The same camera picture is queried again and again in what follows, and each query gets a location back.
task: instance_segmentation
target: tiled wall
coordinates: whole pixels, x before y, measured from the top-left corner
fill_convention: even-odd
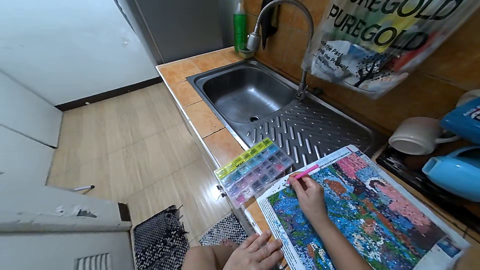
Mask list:
[[[244,1],[247,28],[251,32],[262,0]],[[310,10],[316,28],[329,0],[300,1]],[[299,80],[307,43],[305,18],[296,7],[284,4],[279,10],[278,25],[277,33],[267,40],[265,50],[260,48],[255,56]],[[455,107],[467,90],[480,88],[480,36],[475,34],[479,25],[480,10],[404,82],[377,100],[311,75],[308,84],[323,88],[329,98],[390,131],[409,117],[441,117]]]

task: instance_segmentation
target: black and white rug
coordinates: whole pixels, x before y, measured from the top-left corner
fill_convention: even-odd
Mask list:
[[[237,244],[247,239],[245,230],[233,213],[213,225],[199,242],[201,245],[218,245],[223,239],[229,239]]]
[[[138,270],[180,269],[189,249],[186,231],[175,205],[133,229]]]

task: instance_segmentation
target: plastic compartment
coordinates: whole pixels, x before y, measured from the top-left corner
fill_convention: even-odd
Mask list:
[[[238,208],[292,164],[293,160],[266,138],[214,173]]]

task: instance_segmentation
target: person's right hand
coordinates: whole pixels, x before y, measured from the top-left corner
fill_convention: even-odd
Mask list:
[[[282,241],[277,239],[264,246],[272,236],[270,230],[247,238],[233,251],[223,270],[269,270],[283,258]]]
[[[288,176],[288,181],[292,184],[299,205],[310,223],[329,221],[324,201],[324,188],[320,186],[308,174],[295,179],[294,176],[302,172],[294,172]]]

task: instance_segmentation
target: cup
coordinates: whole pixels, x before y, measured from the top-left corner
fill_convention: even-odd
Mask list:
[[[403,121],[388,139],[388,143],[396,150],[410,155],[431,154],[437,144],[453,142],[459,136],[440,138],[444,130],[440,120],[429,117],[413,117]]]

